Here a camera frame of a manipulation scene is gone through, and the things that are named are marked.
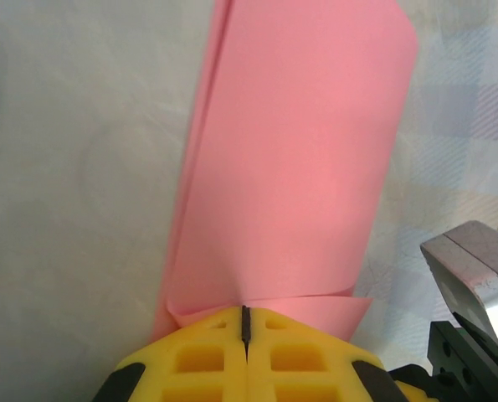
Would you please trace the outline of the pink cloth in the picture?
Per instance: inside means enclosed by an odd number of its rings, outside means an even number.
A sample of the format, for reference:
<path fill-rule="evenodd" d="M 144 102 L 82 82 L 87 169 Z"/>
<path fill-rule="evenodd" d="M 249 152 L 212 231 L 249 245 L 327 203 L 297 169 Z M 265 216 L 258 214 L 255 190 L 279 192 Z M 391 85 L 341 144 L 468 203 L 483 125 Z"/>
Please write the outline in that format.
<path fill-rule="evenodd" d="M 397 0 L 215 0 L 154 338 L 241 305 L 352 336 L 417 51 Z"/>

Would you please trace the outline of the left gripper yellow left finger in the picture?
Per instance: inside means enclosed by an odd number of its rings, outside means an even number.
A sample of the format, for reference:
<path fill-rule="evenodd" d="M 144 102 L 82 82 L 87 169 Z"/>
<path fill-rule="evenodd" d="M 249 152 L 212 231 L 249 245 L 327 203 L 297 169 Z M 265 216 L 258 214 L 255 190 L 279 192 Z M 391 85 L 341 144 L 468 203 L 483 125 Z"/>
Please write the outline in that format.
<path fill-rule="evenodd" d="M 248 402 L 248 308 L 231 307 L 122 359 L 91 402 Z"/>

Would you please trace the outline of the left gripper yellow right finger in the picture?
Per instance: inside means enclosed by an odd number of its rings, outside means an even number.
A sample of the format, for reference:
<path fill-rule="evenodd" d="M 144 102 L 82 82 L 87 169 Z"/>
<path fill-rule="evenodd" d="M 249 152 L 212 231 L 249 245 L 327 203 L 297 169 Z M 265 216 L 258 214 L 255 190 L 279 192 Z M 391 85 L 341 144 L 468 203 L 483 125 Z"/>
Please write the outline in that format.
<path fill-rule="evenodd" d="M 250 308 L 248 402 L 408 402 L 372 353 Z"/>

